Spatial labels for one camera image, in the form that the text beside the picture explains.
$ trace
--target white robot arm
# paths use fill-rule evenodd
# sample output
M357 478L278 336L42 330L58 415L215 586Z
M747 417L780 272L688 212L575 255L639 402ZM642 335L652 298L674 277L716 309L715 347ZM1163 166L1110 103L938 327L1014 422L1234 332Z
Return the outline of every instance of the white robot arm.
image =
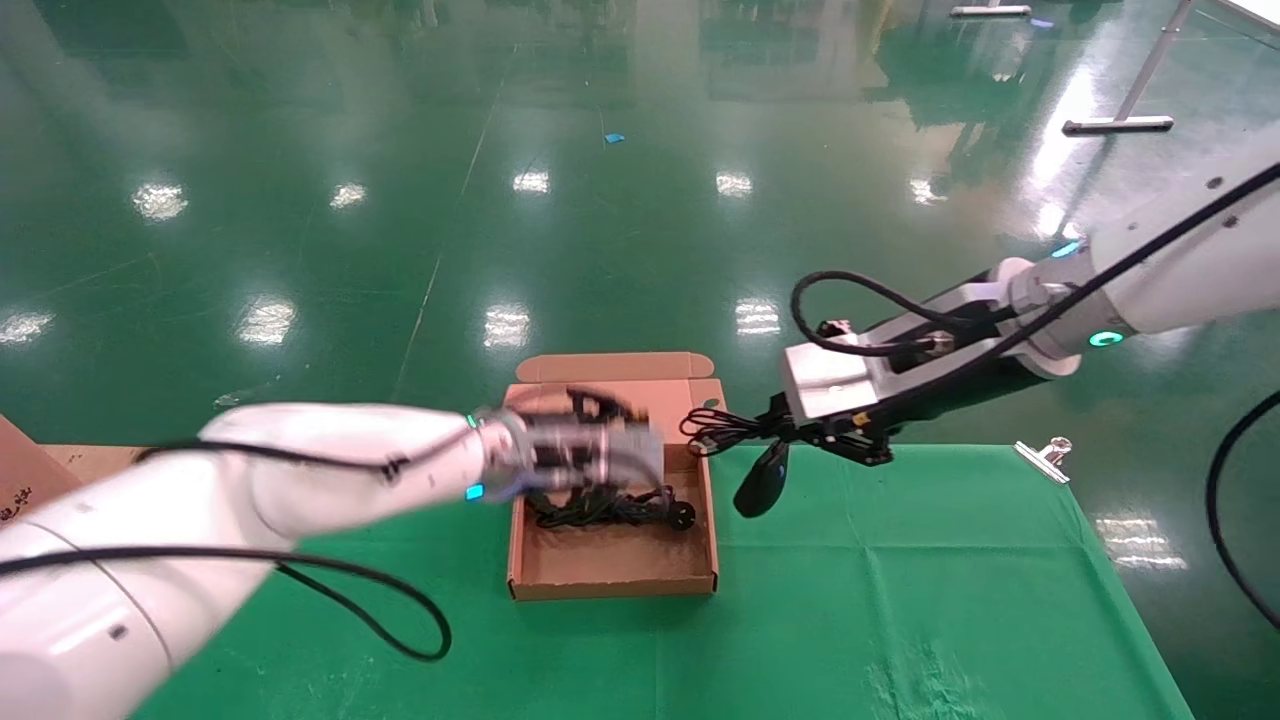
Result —
M1005 259L922 304L965 328L910 311L856 333L847 322L819 327L846 346L934 343L892 356L786 348L794 421L890 432L1068 377L1083 354L1134 334L1280 306L1277 161L1280 126L1039 263Z
M387 475L236 451L165 452L6 527L0 561L120 546L288 551L307 537L442 502L660 478L660 438L646 427L562 416L540 430L531 416L507 411L476 420L396 406L261 405L216 418L200 441L399 468ZM579 452L564 462L567 448L586 450L589 460ZM623 452L631 461L611 470L611 456ZM127 716L271 569L156 557L0 577L0 707L42 720Z

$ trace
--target table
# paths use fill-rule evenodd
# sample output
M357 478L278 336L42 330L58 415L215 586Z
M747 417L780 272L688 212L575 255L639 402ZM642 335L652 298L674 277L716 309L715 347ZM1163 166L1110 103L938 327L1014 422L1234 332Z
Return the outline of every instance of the table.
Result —
M137 717L1190 719L1070 486L1012 448L900 446L872 470L795 447L782 500L745 520L759 451L712 465L717 596L515 603L509 511L442 507L305 550L428 589L443 662L276 578ZM434 642L407 603L335 584Z
M1274 33L1280 33L1280 3L1276 0L1211 0L1224 9L1240 15L1248 20L1261 24ZM1169 115L1133 115L1133 108L1138 104L1142 91L1146 90L1151 76L1156 74L1156 68L1165 59L1165 53L1172 45L1174 37L1181 29L1187 15L1192 12L1196 0L1179 0L1174 15L1160 31L1156 46L1151 49L1147 60L1138 70L1138 78L1133 81L1133 87L1120 102L1120 109L1112 118L1089 118L1085 120L1066 120L1062 132L1068 135L1100 135L1119 131L1167 131L1174 127L1174 118Z

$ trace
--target open cardboard box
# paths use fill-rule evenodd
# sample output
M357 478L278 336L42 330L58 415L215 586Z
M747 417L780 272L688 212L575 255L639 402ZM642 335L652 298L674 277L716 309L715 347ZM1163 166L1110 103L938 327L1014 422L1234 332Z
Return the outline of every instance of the open cardboard box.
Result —
M512 503L507 587L516 600L562 600L716 592L719 561L710 471L689 452L680 420L707 401L724 404L710 359L692 352L540 355L516 369L521 384L507 401L564 410L568 386L607 392L637 410L664 441L663 482L690 502L696 524L677 532L659 525L539 528L525 502Z

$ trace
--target black wire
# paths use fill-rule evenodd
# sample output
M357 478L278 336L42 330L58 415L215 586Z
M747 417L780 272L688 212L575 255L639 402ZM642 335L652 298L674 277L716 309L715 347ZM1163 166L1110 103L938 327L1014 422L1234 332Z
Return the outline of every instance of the black wire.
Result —
M791 322L796 324L796 329L800 334L805 337L809 342L817 345L823 350L829 350L832 352L842 352L845 355L859 355L863 357L888 357L892 355L904 355L908 352L920 352L922 350L931 350L933 347L933 341L929 338L918 338L904 342L893 342L888 345L846 345L842 342L835 342L829 338L824 338L818 334L817 331L809 327L809 323L804 319L804 313L800 307L800 301L804 297L804 292L810 287L823 282L823 281L845 281L854 284L861 286L886 300L890 300L895 305L924 318L925 320L932 320L940 325L961 329L970 324L970 322L952 318L937 310L932 310L915 302L906 296L899 293L891 287L881 283L879 281L872 279L867 275L859 273L849 273L845 270L823 270L818 273L810 273L803 278L800 282L791 288Z
M881 401L876 406L869 407L867 410L869 419L874 420L878 415L883 415L888 410L892 410L902 405L904 402L916 400L924 393L936 392L943 386L948 386L959 380L960 378L963 378L968 373L972 373L973 370L986 364L987 361L1000 357L1009 350L1012 350L1014 347L1021 345L1023 342L1028 341L1032 336L1044 329L1050 323L1065 315L1071 307L1079 305L1085 297L1101 290L1102 286L1129 272L1139 263L1142 263L1147 258L1151 258L1156 252L1164 250L1172 242L1180 240L1183 236L1194 231L1197 227L1203 224L1213 215L1217 215L1219 213L1226 210L1228 208L1239 202L1251 193L1274 182L1277 177L1280 177L1280 163L1274 164L1267 169L1260 172L1258 174L1251 177L1249 179L1242 182L1230 191L1219 196L1208 205L1204 205L1199 210L1192 213L1180 223L1160 233L1155 238L1147 241L1146 245L1143 245L1138 250L1134 250L1115 265L1111 265L1106 270L1091 278L1087 283L1071 291L1061 301L1055 302L1052 306L1050 306L1042 315L1039 315L1030 323L1023 325L1018 332L1014 332L1005 340L997 342L982 355L978 355L973 360L965 363L964 365L960 365L959 368L951 370L950 373L938 375L937 378L923 382L915 387L908 388L892 397Z
M401 455L388 457L383 462L369 462L364 460L346 460L342 457L325 457L321 455L310 455L306 452L298 452L294 450L285 450L282 447L268 447L260 445L247 445L242 442L229 442L218 439L187 439L173 442L168 445L161 445L156 447L148 447L140 452L134 459L134 462L141 462L152 455L160 455L163 452L180 452L180 451L206 451L206 452L241 452L243 455L253 455L257 457L269 457L271 460L283 460L287 462L307 462L311 465L325 465L329 468L344 468L348 470L369 470L374 473L380 473L387 479L394 479L406 468L412 468L434 459L442 452L451 450L457 442L471 433L479 432L476 428L463 428L452 436L445 437L440 442L428 446L422 450L413 452L412 455Z
M687 507L690 518L695 515L687 502L676 500L671 486L662 486L643 495L620 495L617 486L596 484L590 488L573 488L564 505L557 506L547 495L530 492L529 507L532 510L539 528L550 529L562 525L581 528L586 525L628 525L660 524L675 529L687 529L687 525L675 524L673 511Z
M69 550L65 552L50 552L46 555L37 555L35 557L20 557L17 560L5 560L0 562L0 578L5 575L14 575L17 573L27 573L31 570L37 570L42 568L55 568L60 565L78 565L81 562L105 562L111 560L145 560L155 557L202 557L202 559L221 559L221 560L256 560L275 562L276 570L284 575L302 583L310 589L328 597L329 600L337 602L342 607L349 610L356 618L358 618L375 635L383 639L387 644L394 648L401 655L417 660L420 662L434 662L448 655L449 648L453 646L453 632L449 629L449 621L444 618L444 612L440 610L435 602L428 597L424 592L419 591L407 582L383 573L381 570L375 570L367 565L358 565L356 562L347 562L344 560L334 560L332 557L324 557L320 555L308 555L303 552L285 552L278 550L257 550L257 548L241 548L241 547L202 547L202 546L123 546L123 547L88 547L82 550ZM308 575L289 568L289 565L308 565L312 568L324 568L326 570L334 570L338 573L344 573L347 575L355 575L365 580L378 583L383 587L390 588L413 602L420 607L426 610L431 619L435 620L436 628L440 630L440 647L430 652L422 652L420 650L413 650L412 647L404 644L398 638L392 635L378 620L375 620L365 609L357 605L355 601L342 594L340 592L330 588L329 585L316 580Z
M689 436L690 452L699 457L719 455L749 439L773 437L778 429L776 424L712 407L694 407L680 421L680 432Z
M1226 459L1231 455L1231 448L1235 447L1236 441L1253 427L1263 415L1270 413L1275 406L1280 405L1280 391L1268 395L1262 402L1258 402L1253 410L1249 410L1239 421L1228 430L1222 442L1219 443L1217 451L1213 454L1213 462L1210 464L1208 469L1208 482L1204 483L1204 514L1208 516L1208 532L1213 538L1213 550L1217 551L1217 556L1222 559L1222 565L1226 566L1226 571L1235 580L1235 584L1240 588L1253 607L1258 609L1258 612L1271 623L1271 626L1280 630L1280 615L1276 615L1275 610L1267 607L1263 602L1262 596L1258 591L1244 579L1240 573L1240 568L1235 564L1235 559L1231 557L1231 552L1226 550L1226 541L1222 539L1222 523L1219 518L1217 511L1217 495L1219 486L1222 480L1222 468L1226 465Z

